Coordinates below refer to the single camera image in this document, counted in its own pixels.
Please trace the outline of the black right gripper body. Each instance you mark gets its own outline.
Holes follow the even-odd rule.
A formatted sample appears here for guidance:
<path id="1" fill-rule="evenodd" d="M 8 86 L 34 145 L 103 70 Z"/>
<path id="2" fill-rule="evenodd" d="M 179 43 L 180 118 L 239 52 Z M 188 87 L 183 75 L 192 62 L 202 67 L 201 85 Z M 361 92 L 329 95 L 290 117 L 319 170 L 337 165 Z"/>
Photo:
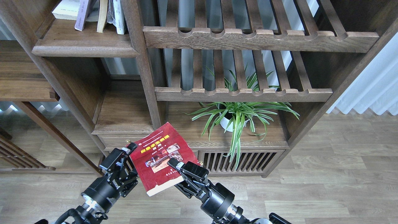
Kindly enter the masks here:
<path id="1" fill-rule="evenodd" d="M 208 180 L 209 171 L 196 163 L 187 162 L 178 173 L 183 181 L 176 184 L 186 197 L 195 196 L 202 202 L 201 210 L 213 220 L 235 220 L 234 194 L 217 183 Z"/>

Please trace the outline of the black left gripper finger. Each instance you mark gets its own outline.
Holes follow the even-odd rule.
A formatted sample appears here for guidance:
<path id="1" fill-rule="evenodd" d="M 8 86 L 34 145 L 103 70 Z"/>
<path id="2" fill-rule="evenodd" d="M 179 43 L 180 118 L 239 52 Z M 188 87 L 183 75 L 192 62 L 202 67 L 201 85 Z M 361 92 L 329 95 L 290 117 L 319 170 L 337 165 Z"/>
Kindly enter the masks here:
<path id="1" fill-rule="evenodd" d="M 122 150 L 125 151 L 127 155 L 130 155 L 136 148 L 136 143 L 130 142 L 129 144 L 125 145 Z"/>

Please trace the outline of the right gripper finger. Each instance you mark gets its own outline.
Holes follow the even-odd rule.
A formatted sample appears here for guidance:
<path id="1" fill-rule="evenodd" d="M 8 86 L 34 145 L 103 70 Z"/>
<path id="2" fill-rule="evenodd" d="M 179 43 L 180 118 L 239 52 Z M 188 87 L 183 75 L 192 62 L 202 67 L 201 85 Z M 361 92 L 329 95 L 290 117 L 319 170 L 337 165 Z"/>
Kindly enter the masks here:
<path id="1" fill-rule="evenodd" d="M 170 158 L 168 161 L 168 165 L 173 169 L 180 171 L 180 169 L 185 165 L 184 162 L 178 161 L 175 158 Z"/>

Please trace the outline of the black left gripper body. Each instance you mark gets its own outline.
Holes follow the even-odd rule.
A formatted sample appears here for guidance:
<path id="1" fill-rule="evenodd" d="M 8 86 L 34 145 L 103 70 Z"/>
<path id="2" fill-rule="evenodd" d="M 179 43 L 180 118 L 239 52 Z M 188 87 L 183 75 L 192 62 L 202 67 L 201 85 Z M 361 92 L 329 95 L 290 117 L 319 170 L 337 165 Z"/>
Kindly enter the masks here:
<path id="1" fill-rule="evenodd" d="M 87 212 L 108 213 L 109 209 L 120 197 L 126 197 L 138 184 L 137 171 L 127 171 L 127 164 L 131 162 L 130 154 L 134 148 L 115 148 L 100 164 L 106 171 L 103 177 L 97 178 L 84 192 L 83 207 Z"/>

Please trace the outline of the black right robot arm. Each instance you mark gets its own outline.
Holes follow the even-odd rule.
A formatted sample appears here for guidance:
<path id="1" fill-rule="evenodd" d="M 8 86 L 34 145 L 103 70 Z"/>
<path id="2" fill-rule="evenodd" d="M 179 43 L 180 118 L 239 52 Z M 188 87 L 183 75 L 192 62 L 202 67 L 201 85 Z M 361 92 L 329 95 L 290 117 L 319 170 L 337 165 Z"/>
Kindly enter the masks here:
<path id="1" fill-rule="evenodd" d="M 243 209 L 233 204 L 235 195 L 222 184 L 213 184 L 208 180 L 209 170 L 192 162 L 183 163 L 174 158 L 168 161 L 183 181 L 175 187 L 186 197 L 195 196 L 202 202 L 201 210 L 213 219 L 213 224 L 288 224 L 289 222 L 276 213 L 269 218 L 253 220 L 243 216 Z"/>

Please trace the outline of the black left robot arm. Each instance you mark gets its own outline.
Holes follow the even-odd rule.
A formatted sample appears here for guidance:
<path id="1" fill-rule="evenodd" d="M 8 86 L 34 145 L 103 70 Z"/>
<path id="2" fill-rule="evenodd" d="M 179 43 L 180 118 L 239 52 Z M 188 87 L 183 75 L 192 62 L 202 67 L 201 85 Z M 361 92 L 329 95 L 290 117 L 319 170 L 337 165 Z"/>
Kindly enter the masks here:
<path id="1" fill-rule="evenodd" d="M 99 224 L 107 220 L 107 213 L 116 201 L 126 197 L 138 184 L 136 169 L 126 170 L 131 161 L 130 154 L 136 148 L 133 142 L 121 149 L 115 148 L 100 164 L 106 171 L 105 175 L 97 178 L 81 193 L 85 203 L 67 210 L 54 223 L 65 224 L 68 217 L 74 218 L 74 224 Z"/>

